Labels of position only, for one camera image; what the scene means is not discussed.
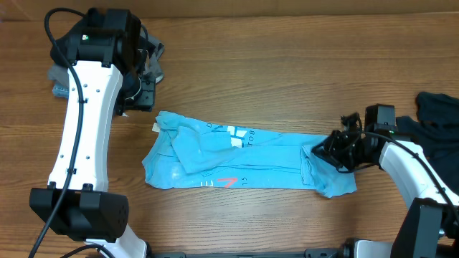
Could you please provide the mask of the light blue t-shirt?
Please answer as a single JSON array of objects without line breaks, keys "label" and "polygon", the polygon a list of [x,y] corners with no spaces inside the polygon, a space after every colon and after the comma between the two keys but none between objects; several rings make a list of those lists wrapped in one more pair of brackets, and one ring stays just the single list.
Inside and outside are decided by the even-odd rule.
[{"label": "light blue t-shirt", "polygon": [[303,189],[327,198],[356,191],[353,174],[313,155],[322,135],[218,125],[168,111],[154,128],[158,137],[142,164],[155,188]]}]

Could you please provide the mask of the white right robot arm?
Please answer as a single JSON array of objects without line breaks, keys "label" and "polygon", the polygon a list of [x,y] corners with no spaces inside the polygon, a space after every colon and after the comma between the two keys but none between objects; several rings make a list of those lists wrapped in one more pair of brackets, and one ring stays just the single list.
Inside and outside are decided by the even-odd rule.
[{"label": "white right robot arm", "polygon": [[378,166],[393,180],[408,208],[393,242],[349,239],[339,257],[458,256],[458,195],[408,135],[393,130],[335,130],[312,152],[340,173]]}]

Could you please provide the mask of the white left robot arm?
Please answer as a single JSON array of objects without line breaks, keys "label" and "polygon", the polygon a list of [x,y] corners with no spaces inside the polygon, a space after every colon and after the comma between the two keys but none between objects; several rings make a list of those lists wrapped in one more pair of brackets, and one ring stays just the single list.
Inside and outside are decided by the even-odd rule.
[{"label": "white left robot arm", "polygon": [[127,9],[91,8],[52,39],[51,58],[67,70],[69,93],[57,160],[44,188],[29,195],[45,231],[65,235],[104,257],[151,257],[128,225],[126,196],[108,190],[107,155],[114,115],[149,112],[155,82],[146,65],[155,46]]}]

